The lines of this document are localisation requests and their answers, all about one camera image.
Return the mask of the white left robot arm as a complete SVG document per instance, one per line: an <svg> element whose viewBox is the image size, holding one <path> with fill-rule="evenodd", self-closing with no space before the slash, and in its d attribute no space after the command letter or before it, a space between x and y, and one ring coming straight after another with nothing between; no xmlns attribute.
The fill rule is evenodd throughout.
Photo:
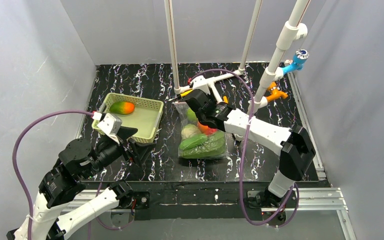
<svg viewBox="0 0 384 240"><path fill-rule="evenodd" d="M29 215L19 228L8 231L7 239L67 240L108 210L130 209L133 215L141 196L135 194L125 180L108 184L95 198L67 214L61 213L86 189L84 180L91 179L114 161L125 160L139 165L146 160L156 144L136 142L132 136L137 131L136 128L122 127L116 135L118 141L102 136L95 147L84 138L69 142L40 182Z"/></svg>

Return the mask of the clear zip top bag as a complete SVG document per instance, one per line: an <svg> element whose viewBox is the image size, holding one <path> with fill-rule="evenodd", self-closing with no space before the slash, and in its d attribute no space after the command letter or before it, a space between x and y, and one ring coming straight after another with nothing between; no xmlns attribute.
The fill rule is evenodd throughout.
<svg viewBox="0 0 384 240"><path fill-rule="evenodd" d="M215 160L227 155L227 141L223 131L201 124L185 102L176 101L174 107L181 123L181 141L178 146L180 158Z"/></svg>

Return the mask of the green leafy vegetable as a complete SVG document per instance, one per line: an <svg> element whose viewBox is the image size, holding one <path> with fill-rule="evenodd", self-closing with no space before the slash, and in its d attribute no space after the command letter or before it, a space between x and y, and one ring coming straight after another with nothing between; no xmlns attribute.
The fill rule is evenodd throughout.
<svg viewBox="0 0 384 240"><path fill-rule="evenodd" d="M227 153L226 137L222 131L207 135L208 139L203 144L189 150L179 150L179 157L184 159L217 159Z"/></svg>

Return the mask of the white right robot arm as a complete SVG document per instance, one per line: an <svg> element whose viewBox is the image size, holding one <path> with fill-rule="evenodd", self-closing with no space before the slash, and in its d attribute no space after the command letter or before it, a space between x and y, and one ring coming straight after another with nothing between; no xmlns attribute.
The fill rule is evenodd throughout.
<svg viewBox="0 0 384 240"><path fill-rule="evenodd" d="M279 156L278 172L267 188L270 195L283 198L295 182L304 178L316 155L304 127L295 125L287 128L267 123L231 104L217 102L214 96L200 89L192 90L183 100L201 124L243 136Z"/></svg>

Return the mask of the pale green cabbage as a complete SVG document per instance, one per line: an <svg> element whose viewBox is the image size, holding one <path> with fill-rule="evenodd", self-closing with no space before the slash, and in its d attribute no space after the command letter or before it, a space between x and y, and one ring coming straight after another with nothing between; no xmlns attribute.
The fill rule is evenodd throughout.
<svg viewBox="0 0 384 240"><path fill-rule="evenodd" d="M196 135L199 135L201 133L202 132L199 130L199 128L196 125L187 124L181 130L181 139L185 140L185 139L194 137Z"/></svg>

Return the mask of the green apple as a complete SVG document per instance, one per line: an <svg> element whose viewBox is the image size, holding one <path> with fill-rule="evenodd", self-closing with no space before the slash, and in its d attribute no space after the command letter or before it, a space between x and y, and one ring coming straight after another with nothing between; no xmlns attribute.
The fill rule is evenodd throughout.
<svg viewBox="0 0 384 240"><path fill-rule="evenodd" d="M188 108L187 111L186 111L186 116L187 116L187 119L191 122L191 123L196 123L198 121L198 118L195 114L195 112L191 109L191 108Z"/></svg>

